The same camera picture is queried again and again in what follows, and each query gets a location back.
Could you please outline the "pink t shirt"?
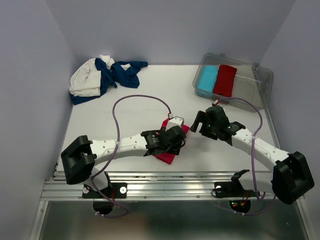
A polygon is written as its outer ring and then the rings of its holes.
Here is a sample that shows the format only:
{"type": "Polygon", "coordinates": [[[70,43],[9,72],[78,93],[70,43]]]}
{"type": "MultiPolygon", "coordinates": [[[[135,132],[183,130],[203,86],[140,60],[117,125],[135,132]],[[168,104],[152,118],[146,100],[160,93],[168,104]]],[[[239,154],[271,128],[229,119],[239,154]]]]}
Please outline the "pink t shirt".
{"type": "MultiPolygon", "coordinates": [[[[161,125],[161,129],[162,129],[162,130],[165,130],[165,129],[166,129],[169,120],[170,120],[170,119],[167,118],[166,120],[164,120],[164,121],[162,122],[162,125],[161,125]]],[[[183,124],[183,125],[182,125],[182,130],[183,130],[183,132],[184,132],[185,134],[187,134],[187,133],[189,132],[189,130],[190,130],[190,127],[187,126],[187,125],[185,125],[185,124],[183,124]]],[[[176,157],[176,155],[173,154],[173,153],[165,152],[165,153],[162,153],[162,154],[159,154],[159,155],[155,155],[154,157],[157,158],[158,160],[160,160],[160,161],[168,164],[168,165],[171,165],[172,162],[174,161],[174,158],[176,157]]]]}

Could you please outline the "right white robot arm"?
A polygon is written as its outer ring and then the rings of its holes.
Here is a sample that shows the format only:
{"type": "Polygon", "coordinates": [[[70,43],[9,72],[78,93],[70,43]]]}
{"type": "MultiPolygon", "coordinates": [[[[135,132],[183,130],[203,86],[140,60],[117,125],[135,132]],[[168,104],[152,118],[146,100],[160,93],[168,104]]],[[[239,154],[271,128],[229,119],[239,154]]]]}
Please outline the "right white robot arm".
{"type": "Polygon", "coordinates": [[[257,138],[243,124],[230,122],[221,106],[213,105],[205,111],[198,111],[190,131],[226,142],[269,170],[254,173],[253,169],[244,169],[236,172],[230,181],[217,182],[212,191],[216,198],[241,197],[245,193],[253,196],[256,192],[263,192],[291,205],[315,186],[302,153],[289,153],[257,138]]]}

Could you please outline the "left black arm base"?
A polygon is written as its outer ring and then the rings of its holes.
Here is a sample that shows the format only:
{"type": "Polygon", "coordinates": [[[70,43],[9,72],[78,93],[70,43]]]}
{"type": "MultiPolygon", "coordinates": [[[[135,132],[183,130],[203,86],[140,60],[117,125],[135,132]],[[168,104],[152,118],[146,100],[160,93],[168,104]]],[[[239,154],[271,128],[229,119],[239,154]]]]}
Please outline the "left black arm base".
{"type": "MultiPolygon", "coordinates": [[[[127,197],[127,183],[126,182],[114,182],[111,186],[108,186],[100,190],[106,197],[115,199],[125,199],[127,197]]],[[[82,189],[83,199],[103,199],[104,197],[94,188],[94,186],[84,184],[82,189]]]]}

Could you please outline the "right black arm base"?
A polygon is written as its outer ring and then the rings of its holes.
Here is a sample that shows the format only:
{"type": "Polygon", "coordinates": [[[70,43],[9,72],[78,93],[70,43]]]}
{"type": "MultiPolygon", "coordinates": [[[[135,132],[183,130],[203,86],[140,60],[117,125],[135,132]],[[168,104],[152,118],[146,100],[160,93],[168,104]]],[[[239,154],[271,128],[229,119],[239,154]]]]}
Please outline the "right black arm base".
{"type": "Polygon", "coordinates": [[[220,181],[214,183],[211,195],[215,198],[255,197],[253,190],[245,190],[237,181],[220,181]]]}

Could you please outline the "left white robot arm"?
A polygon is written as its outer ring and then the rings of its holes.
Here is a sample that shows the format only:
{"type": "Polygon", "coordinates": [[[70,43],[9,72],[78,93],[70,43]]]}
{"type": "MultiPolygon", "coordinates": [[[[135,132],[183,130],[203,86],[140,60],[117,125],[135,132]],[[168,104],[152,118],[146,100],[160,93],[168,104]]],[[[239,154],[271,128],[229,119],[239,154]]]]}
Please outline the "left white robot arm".
{"type": "Polygon", "coordinates": [[[77,137],[62,153],[61,160],[66,183],[84,184],[100,197],[111,193],[111,184],[97,165],[127,157],[178,155],[185,144],[186,134],[180,126],[168,130],[148,130],[120,140],[90,140],[77,137]]]}

